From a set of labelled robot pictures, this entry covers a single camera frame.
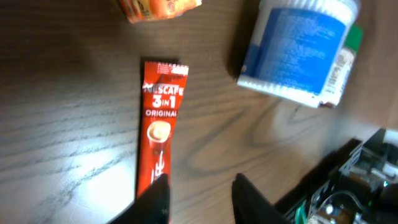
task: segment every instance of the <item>small bottle with green cap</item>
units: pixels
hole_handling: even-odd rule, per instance
[[[323,87],[321,105],[335,107],[339,104],[362,38],[362,29],[353,25],[349,30],[343,48],[333,64],[332,73]]]

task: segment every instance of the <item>blue and white container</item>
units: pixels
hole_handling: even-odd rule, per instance
[[[264,0],[238,85],[319,107],[359,0]]]

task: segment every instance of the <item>wooden table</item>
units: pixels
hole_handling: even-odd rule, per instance
[[[334,110],[229,76],[257,4],[204,1],[131,25],[113,0],[1,1],[0,223],[105,223],[134,200],[144,56],[190,66],[172,142],[174,223],[233,223],[237,172],[275,202],[331,150],[397,124],[397,1],[366,1],[364,47]]]

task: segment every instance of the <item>cable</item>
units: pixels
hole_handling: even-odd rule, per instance
[[[356,206],[357,206],[359,209],[361,209],[363,212],[366,211],[366,208],[361,204],[361,202],[358,200],[358,198],[356,198],[355,194],[353,194],[353,193],[351,193],[351,192],[349,192],[349,191],[347,191],[347,190],[340,190],[340,191],[337,191],[337,192],[335,192],[335,193],[329,195],[329,197],[327,197],[327,198],[321,203],[321,205],[320,205],[319,208],[318,208],[318,211],[321,210],[321,209],[323,208],[323,206],[325,206],[326,202],[327,202],[329,199],[331,199],[332,197],[334,197],[334,196],[336,196],[336,195],[347,195],[347,196],[350,196],[350,197],[353,199],[353,201],[355,202]]]

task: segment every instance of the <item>orange packet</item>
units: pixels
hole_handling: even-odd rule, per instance
[[[201,5],[201,0],[119,0],[131,23],[170,19]]]
[[[170,182],[171,141],[188,76],[187,66],[169,63],[145,62],[144,71],[137,198],[162,174]]]

